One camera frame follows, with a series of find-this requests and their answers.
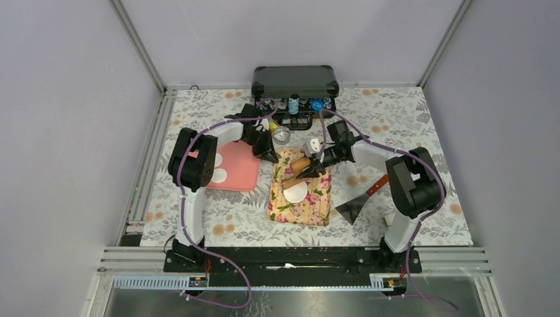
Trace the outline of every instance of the small object on case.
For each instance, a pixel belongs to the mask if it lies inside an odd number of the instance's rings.
[[[311,108],[315,111],[321,110],[325,106],[323,100],[321,99],[313,99],[311,101]]]
[[[299,112],[299,97],[297,94],[293,94],[288,99],[288,112],[290,114],[297,114]]]

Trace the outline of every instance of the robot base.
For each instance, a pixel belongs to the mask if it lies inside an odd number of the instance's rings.
[[[400,274],[404,254],[388,257],[381,248],[313,247],[258,248],[209,247],[239,265],[252,286],[270,287],[367,287],[371,273]],[[245,282],[234,268],[215,257],[187,247],[174,240],[166,253],[164,272],[205,274],[205,260],[211,262],[209,286],[244,287]],[[411,251],[410,273],[421,273],[418,252]]]

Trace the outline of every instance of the table surface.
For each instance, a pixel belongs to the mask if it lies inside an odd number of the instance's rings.
[[[179,131],[200,130],[241,111],[253,103],[250,90],[179,90],[158,163],[141,246],[163,246],[176,233],[178,196],[167,164]],[[423,246],[472,245],[459,198],[451,179],[424,94],[417,87],[345,88],[336,98],[337,111],[372,140],[399,149],[425,147],[447,188],[444,207],[423,222],[415,239]],[[327,119],[326,124],[336,121]],[[322,137],[321,125],[293,131],[284,147],[301,148],[311,137]],[[276,223],[266,217],[272,163],[261,162],[257,187],[251,192],[207,190],[203,211],[206,246],[376,246],[387,228],[383,216],[396,208],[389,186],[384,186],[364,206],[353,226],[334,207],[366,192],[382,172],[369,166],[344,162],[333,168],[331,221],[326,227]]]

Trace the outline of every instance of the gray wall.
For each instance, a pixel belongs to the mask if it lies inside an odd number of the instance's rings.
[[[77,316],[158,93],[108,1],[2,1],[0,43],[0,316]]]
[[[560,2],[474,1],[425,89],[509,317],[560,301]]]
[[[168,85],[250,85],[262,65],[416,83],[461,0],[125,0]]]

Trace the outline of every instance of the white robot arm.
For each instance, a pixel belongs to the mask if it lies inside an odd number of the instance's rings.
[[[405,252],[421,217],[433,210],[440,201],[440,190],[434,175],[411,157],[399,156],[392,151],[374,147],[361,137],[354,137],[344,121],[329,125],[328,131],[335,145],[328,147],[320,155],[318,140],[307,142],[303,148],[306,156],[310,157],[311,164],[296,178],[319,177],[326,167],[345,160],[369,165],[387,173],[398,212],[381,247],[388,247],[394,254]],[[426,149],[418,147],[410,153],[426,162],[437,174]],[[414,180],[411,174],[418,174],[419,177]]]

